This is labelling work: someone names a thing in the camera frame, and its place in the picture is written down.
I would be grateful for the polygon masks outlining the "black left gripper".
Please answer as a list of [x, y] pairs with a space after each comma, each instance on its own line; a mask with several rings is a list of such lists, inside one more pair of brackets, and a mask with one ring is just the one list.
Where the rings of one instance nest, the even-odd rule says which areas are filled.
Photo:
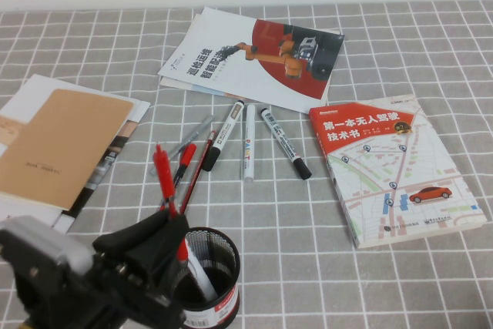
[[[102, 235], [87, 273], [69, 275], [74, 292], [89, 304], [77, 328], [120, 328], [128, 320], [147, 328], [179, 328], [185, 314], [178, 303], [157, 293], [147, 280], [161, 280], [189, 230], [184, 215], [169, 217], [159, 210], [138, 223]], [[126, 253], [126, 261], [110, 255]]]

